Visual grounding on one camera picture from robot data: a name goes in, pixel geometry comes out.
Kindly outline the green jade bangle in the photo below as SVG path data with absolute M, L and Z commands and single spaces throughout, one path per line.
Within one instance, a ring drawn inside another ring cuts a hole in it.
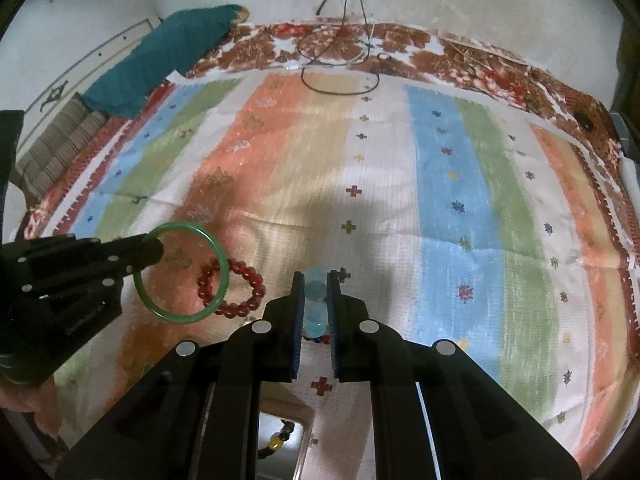
M 136 289 L 139 299 L 149 311 L 166 322 L 172 324 L 189 325 L 205 320 L 220 309 L 220 307 L 224 303 L 224 298 L 226 298 L 226 293 L 228 292 L 229 288 L 230 266 L 228 263 L 228 258 L 224 253 L 221 244 L 219 244 L 209 234 L 209 232 L 194 223 L 185 221 L 166 222 L 164 224 L 161 224 L 160 226 L 157 226 L 148 234 L 145 234 L 143 240 L 145 242 L 148 242 L 149 240 L 157 240 L 162 234 L 173 230 L 183 230 L 196 234 L 197 236 L 205 240 L 209 248 L 214 252 L 214 255 L 216 256 L 216 259 L 218 260 L 218 263 L 220 265 L 220 280 L 214 298 L 210 300 L 209 303 L 206 304 L 205 308 L 201 311 L 198 311 L 194 314 L 178 315 L 162 309 L 151 299 L 151 296 L 144 288 L 140 271 L 134 271 L 134 273 L 132 274 L 132 279 L 134 280 L 134 288 Z

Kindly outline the white jewelry box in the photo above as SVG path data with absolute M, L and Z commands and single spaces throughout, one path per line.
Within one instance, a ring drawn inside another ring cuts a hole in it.
M 258 422 L 256 478 L 302 478 L 314 411 L 303 404 L 262 399 Z

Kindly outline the woven grey mat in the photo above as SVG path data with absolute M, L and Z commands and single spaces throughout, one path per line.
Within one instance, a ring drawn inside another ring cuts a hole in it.
M 90 110 L 79 93 L 66 102 L 12 169 L 10 182 L 28 208 L 42 201 L 108 118 L 102 110 Z

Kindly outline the teal towel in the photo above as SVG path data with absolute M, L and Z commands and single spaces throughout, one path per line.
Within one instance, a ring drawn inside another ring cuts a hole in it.
M 170 14 L 126 58 L 100 76 L 82 99 L 92 110 L 135 118 L 166 76 L 188 72 L 247 18 L 247 8 L 238 4 Z

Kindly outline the white pillow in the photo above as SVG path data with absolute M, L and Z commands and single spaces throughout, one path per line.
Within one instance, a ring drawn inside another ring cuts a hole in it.
M 639 165 L 628 157 L 620 160 L 620 177 L 628 194 L 631 205 L 634 207 L 634 215 L 640 222 L 640 185 Z

